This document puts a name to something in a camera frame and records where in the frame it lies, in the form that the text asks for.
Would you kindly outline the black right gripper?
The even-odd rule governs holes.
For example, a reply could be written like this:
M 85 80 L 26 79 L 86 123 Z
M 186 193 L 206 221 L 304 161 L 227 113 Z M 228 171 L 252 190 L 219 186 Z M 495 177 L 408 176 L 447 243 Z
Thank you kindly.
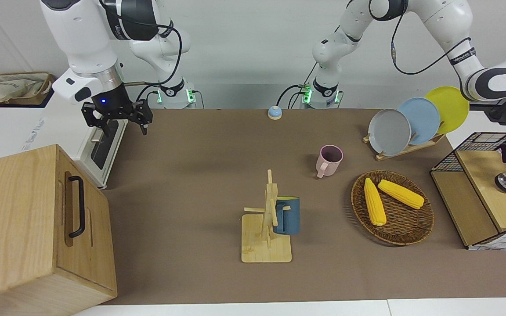
M 133 114 L 135 109 L 135 118 L 141 128 L 142 134 L 148 134 L 148 126 L 153 121 L 153 113 L 146 100 L 131 102 L 124 83 L 116 88 L 97 94 L 91 98 L 90 102 L 82 105 L 82 114 L 89 127 L 96 127 L 106 137 L 110 136 L 109 119 L 127 119 Z M 101 114 L 100 118 L 94 115 L 94 112 Z

